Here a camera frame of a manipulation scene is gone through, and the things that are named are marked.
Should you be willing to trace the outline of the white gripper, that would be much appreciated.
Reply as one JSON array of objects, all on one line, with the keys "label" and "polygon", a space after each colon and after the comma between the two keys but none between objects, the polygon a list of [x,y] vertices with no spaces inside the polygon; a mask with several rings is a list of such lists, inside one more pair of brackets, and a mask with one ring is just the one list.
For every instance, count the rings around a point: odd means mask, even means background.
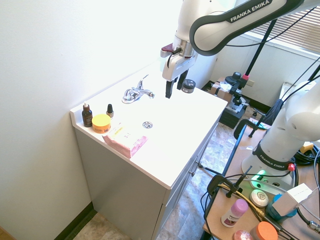
[{"label": "white gripper", "polygon": [[185,58],[179,54],[173,55],[164,64],[162,77],[167,80],[165,88],[165,97],[170,99],[174,84],[177,83],[177,89],[181,90],[183,82],[187,77],[188,70],[195,64],[197,60],[197,54],[191,58]]}]

